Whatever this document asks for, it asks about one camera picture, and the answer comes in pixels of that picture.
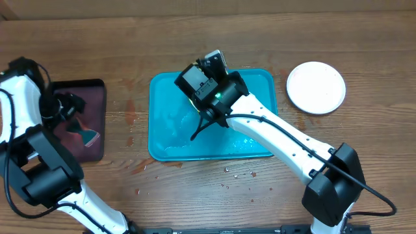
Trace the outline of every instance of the wooden table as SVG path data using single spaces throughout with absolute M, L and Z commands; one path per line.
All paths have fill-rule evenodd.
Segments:
M 275 157 L 171 164 L 149 159 L 152 77 L 182 70 L 214 49 L 224 52 L 230 68 L 264 68 L 274 76 L 284 120 L 335 147 L 347 142 L 358 151 L 367 183 L 391 198 L 398 214 L 361 216 L 352 223 L 370 224 L 374 233 L 415 233 L 416 13 L 0 23 L 1 69 L 24 55 L 48 68 L 54 81 L 105 81 L 105 155 L 102 161 L 83 165 L 85 179 L 103 200 L 137 224 L 231 228 L 310 223 L 311 216 L 301 204 L 304 186 Z M 285 95 L 288 73 L 311 60 L 331 64 L 346 81 L 344 103 L 326 116 L 296 110 Z M 27 212 L 44 209 L 15 200 Z M 387 211 L 388 207 L 363 192 L 354 210 Z M 0 192 L 1 233 L 81 233 L 83 229 L 60 212 L 22 220 Z

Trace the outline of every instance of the white plate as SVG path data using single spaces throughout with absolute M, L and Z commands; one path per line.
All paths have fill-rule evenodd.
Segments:
M 311 114 L 327 114 L 338 108 L 346 94 L 341 74 L 322 62 L 305 62 L 287 78 L 287 93 L 301 110 Z

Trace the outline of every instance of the blue tray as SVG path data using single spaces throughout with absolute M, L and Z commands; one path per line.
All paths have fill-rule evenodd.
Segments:
M 271 74 L 263 69 L 237 71 L 248 90 L 277 114 Z M 197 128 L 200 116 L 188 97 L 174 84 L 179 74 L 160 73 L 150 83 L 149 152 L 153 158 L 158 161 L 195 161 L 272 156 L 250 137 L 218 124 L 208 127 L 191 142 L 190 136 Z

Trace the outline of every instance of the wood grain surface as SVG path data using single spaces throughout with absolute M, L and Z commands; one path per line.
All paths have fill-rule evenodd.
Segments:
M 414 0 L 0 0 L 13 20 L 416 10 Z
M 268 70 L 274 76 L 279 115 L 335 147 L 349 143 L 359 153 L 367 183 L 398 206 L 396 216 L 359 216 L 352 223 L 370 224 L 374 233 L 415 233 L 415 27 L 415 12 L 3 21 L 0 68 L 24 55 L 48 68 L 54 81 L 105 81 L 105 155 L 83 165 L 85 179 L 103 200 L 140 226 L 310 223 L 312 217 L 301 204 L 304 186 L 275 157 L 169 164 L 150 159 L 152 77 L 182 70 L 197 57 L 221 49 L 230 68 Z M 311 60 L 331 64 L 346 82 L 344 103 L 329 115 L 304 114 L 285 94 L 289 72 Z M 14 199 L 26 212 L 43 210 Z M 363 192 L 354 210 L 388 207 Z M 0 233 L 83 229 L 60 212 L 22 220 L 0 192 Z

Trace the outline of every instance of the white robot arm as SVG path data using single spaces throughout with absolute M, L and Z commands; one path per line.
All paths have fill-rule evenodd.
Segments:
M 228 73 L 220 51 L 189 65 L 175 84 L 191 100 L 201 118 L 209 121 L 198 126 L 191 140 L 213 123 L 230 127 L 263 145 L 299 177 L 306 186 L 302 204 L 314 216 L 310 229 L 313 234 L 341 233 L 363 189 L 393 209 L 377 215 L 396 213 L 391 201 L 366 186 L 354 149 L 345 143 L 335 149 L 319 142 L 267 110 L 249 93 L 238 72 Z
M 73 114 L 67 110 L 76 108 L 63 107 L 59 99 L 47 93 L 37 64 L 25 58 L 14 62 L 9 70 L 0 73 L 0 89 L 3 115 L 0 174 L 3 177 L 8 174 L 9 178 L 5 182 L 5 190 L 8 191 L 10 184 L 27 203 L 41 203 L 47 208 L 63 211 L 94 233 L 142 234 L 143 231 L 133 222 L 128 221 L 121 212 L 109 207 L 88 187 L 75 158 L 60 145 L 50 130 L 42 126 L 42 119 L 51 123 L 51 120 L 56 118 L 56 122 L 60 122 Z M 47 96 L 49 100 L 41 103 L 42 95 Z M 47 109 L 42 114 L 41 106 Z M 10 147 L 8 141 L 12 127 L 15 127 L 13 134 L 18 142 L 13 144 L 13 148 L 25 150 L 22 152 L 12 149 L 10 155 L 7 155 L 6 149 Z M 42 159 L 40 166 L 26 172 L 21 169 L 28 160 L 37 157 Z M 8 202 L 11 207 L 17 209 L 11 198 Z
M 240 97 L 231 106 L 231 109 L 233 110 L 231 115 L 255 114 L 257 116 L 262 116 L 284 128 L 308 148 L 315 150 L 316 153 L 324 159 L 329 160 L 331 157 L 329 150 L 333 147 L 300 132 L 266 109 L 253 94 Z M 253 138 L 268 151 L 273 153 L 273 155 L 282 160 L 299 177 L 304 185 L 307 185 L 312 180 L 310 175 L 311 171 L 320 171 L 325 166 L 323 162 L 315 157 L 311 157 L 307 151 L 293 142 L 288 136 L 265 122 L 256 119 L 235 117 L 228 118 L 227 124 L 230 128 Z M 314 218 L 311 226 L 312 234 L 340 234 L 343 224 L 347 219 L 346 214 L 351 210 L 353 204 L 354 202 L 352 202 L 344 212 L 343 219 L 333 227 L 323 224 L 317 218 Z

